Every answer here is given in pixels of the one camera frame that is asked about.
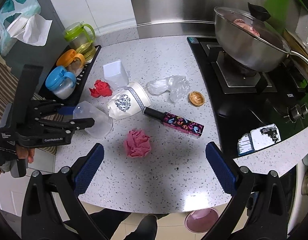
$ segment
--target foot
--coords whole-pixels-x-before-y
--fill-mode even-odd
[[[151,215],[154,215],[157,218],[157,220],[159,220],[159,219],[161,219],[163,217],[166,217],[169,214],[151,214]]]

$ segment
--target black lid handle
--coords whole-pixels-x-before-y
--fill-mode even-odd
[[[257,20],[260,20],[262,22],[267,21],[271,17],[269,12],[264,7],[262,7],[260,5],[248,3],[248,9],[249,9],[250,14],[254,18],[256,18]]]

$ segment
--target blue lid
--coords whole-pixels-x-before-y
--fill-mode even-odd
[[[73,85],[76,84],[76,77],[72,72],[68,72],[63,66],[58,66],[48,75],[45,80],[45,86],[48,90],[53,91],[60,86],[65,78],[70,78]]]

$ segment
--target raw meat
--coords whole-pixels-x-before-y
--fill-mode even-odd
[[[250,33],[254,34],[255,36],[259,37],[259,33],[255,30],[254,27],[246,24],[242,19],[236,19],[233,21],[236,25],[242,27],[243,29],[249,31]]]

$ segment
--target brown striped fabric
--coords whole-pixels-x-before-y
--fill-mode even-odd
[[[3,60],[0,59],[0,120],[2,119],[2,115],[4,113],[6,105],[14,101],[14,96],[18,84],[18,79],[9,72],[9,67],[7,67],[2,61]],[[32,99],[43,100],[44,98],[34,93]],[[46,119],[61,121],[63,119],[63,116],[59,114],[54,114],[46,117]],[[49,152],[53,155],[56,154],[56,149],[57,147],[42,148],[42,150]]]

